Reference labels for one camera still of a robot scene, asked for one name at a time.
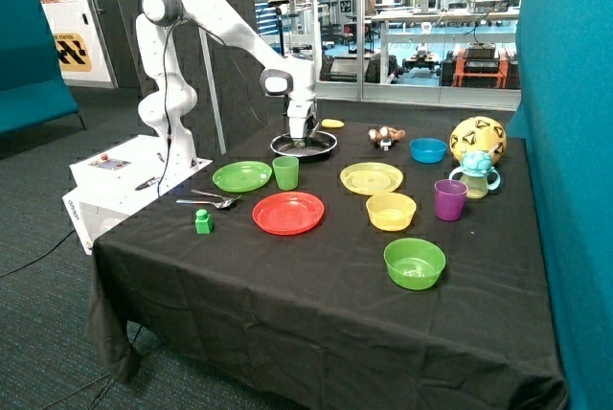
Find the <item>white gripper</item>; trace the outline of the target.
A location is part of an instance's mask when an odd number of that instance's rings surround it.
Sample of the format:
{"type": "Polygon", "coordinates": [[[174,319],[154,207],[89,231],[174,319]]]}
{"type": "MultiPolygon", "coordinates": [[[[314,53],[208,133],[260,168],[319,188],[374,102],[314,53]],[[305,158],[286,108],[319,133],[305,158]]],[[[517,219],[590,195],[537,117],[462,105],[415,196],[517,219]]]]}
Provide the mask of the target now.
{"type": "Polygon", "coordinates": [[[289,126],[289,136],[294,140],[296,148],[304,146],[304,140],[310,141],[317,133],[320,124],[316,120],[316,101],[315,100],[293,100],[289,101],[287,118],[289,126]]]}

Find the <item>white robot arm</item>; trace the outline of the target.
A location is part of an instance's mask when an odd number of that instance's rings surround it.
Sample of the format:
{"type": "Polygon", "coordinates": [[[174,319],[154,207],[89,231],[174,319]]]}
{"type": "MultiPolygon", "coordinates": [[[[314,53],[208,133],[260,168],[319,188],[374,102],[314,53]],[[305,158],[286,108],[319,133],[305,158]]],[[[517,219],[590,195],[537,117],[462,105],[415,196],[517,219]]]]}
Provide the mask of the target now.
{"type": "Polygon", "coordinates": [[[197,103],[194,89],[183,78],[173,46],[172,31],[193,22],[216,42],[240,48],[264,70],[261,87],[271,96],[288,98],[288,138],[298,147],[317,130],[315,68],[310,59],[283,57],[273,50],[226,0],[142,0],[136,35],[146,75],[158,90],[138,106],[141,120],[161,138],[162,153],[173,168],[196,164],[192,133],[181,117],[197,103]]]}

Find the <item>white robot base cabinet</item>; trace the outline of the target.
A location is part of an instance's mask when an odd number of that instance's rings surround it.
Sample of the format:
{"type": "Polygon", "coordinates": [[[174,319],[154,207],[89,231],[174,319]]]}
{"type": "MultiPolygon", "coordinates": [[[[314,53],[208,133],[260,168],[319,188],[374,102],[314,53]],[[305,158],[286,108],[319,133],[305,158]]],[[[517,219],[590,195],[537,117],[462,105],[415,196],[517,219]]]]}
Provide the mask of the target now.
{"type": "Polygon", "coordinates": [[[138,135],[71,165],[77,186],[62,200],[83,251],[91,254],[96,238],[210,163],[168,164],[159,137],[138,135]]]}

